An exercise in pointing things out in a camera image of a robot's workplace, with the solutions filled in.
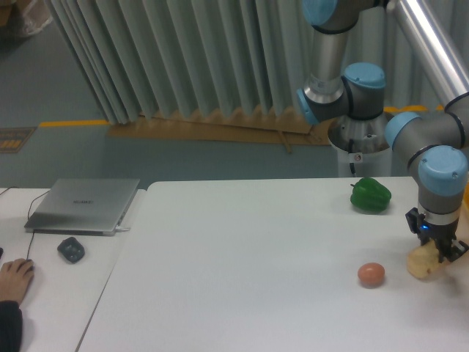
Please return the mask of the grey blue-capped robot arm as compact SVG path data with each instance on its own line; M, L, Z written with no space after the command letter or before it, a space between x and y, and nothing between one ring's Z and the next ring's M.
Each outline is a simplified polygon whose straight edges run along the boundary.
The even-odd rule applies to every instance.
M297 91L306 121L344 117L371 128L366 144L373 152L386 141L418 185L418 204L406 215L410 231L422 244L433 242L439 260L459 259L468 251L456 237L468 181L468 69L434 10L427 1L304 1L302 7L317 35L311 74ZM402 112L387 120L383 70L369 63L341 67L348 32L376 7L395 17L443 104L441 116Z

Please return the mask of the black-sleeved forearm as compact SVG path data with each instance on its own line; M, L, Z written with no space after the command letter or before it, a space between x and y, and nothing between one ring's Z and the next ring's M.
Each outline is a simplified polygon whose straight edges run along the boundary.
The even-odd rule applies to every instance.
M23 336L23 315L15 301L1 302L1 351L18 352Z

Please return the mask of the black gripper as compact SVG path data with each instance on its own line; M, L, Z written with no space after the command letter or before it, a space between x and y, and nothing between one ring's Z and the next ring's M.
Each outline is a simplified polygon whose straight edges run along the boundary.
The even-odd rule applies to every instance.
M422 246L431 239L434 240L439 263L445 260L452 263L468 252L468 245L456 237L458 220L436 224L430 215L420 214L418 208L411 208L406 212L405 218L411 233L417 235Z

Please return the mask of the person's hand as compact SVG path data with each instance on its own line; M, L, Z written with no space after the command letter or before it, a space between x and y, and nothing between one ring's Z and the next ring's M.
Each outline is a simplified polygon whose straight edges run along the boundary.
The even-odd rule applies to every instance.
M29 283L23 279L23 264L27 259L19 258L1 267L1 301L23 302Z

